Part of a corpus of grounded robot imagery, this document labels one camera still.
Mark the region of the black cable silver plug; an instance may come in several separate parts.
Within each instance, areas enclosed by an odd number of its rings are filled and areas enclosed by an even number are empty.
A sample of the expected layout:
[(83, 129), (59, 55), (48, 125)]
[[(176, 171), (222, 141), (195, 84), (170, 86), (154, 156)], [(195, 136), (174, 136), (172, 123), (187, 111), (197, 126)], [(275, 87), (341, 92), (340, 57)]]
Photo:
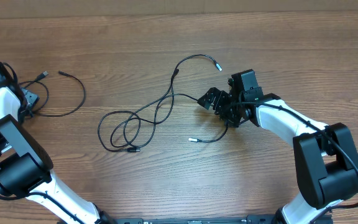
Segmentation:
[(173, 82), (176, 79), (179, 72), (186, 66), (191, 68), (195, 68), (198, 65), (198, 62), (201, 63), (201, 68), (203, 67), (213, 67), (218, 72), (222, 72), (223, 68), (220, 66), (219, 62), (212, 56), (207, 54), (194, 54), (189, 55), (183, 59), (181, 59), (173, 69), (172, 75), (170, 77), (170, 82), (167, 91), (165, 92), (165, 95), (169, 93), (174, 93), (173, 91)]

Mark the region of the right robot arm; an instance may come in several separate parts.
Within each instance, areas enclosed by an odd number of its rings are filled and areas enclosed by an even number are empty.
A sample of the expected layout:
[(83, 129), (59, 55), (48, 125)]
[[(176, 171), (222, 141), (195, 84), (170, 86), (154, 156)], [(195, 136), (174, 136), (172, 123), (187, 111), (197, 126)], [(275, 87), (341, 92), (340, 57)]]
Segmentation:
[(273, 215), (248, 215), (247, 223), (332, 223), (331, 211), (358, 207), (358, 153), (346, 125), (315, 121), (264, 94), (253, 70), (233, 74), (228, 84), (229, 91), (210, 88), (198, 104), (227, 128), (251, 121), (271, 131), (295, 158), (296, 197)]

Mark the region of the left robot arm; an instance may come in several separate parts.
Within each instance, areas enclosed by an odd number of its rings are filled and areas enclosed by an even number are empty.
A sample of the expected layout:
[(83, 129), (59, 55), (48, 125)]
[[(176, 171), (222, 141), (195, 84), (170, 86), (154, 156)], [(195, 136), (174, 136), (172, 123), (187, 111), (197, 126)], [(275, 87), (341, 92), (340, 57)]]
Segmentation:
[(53, 170), (45, 149), (22, 127), (39, 96), (19, 83), (0, 62), (0, 200), (26, 198), (50, 210), (62, 223), (114, 223), (105, 211), (77, 195)]

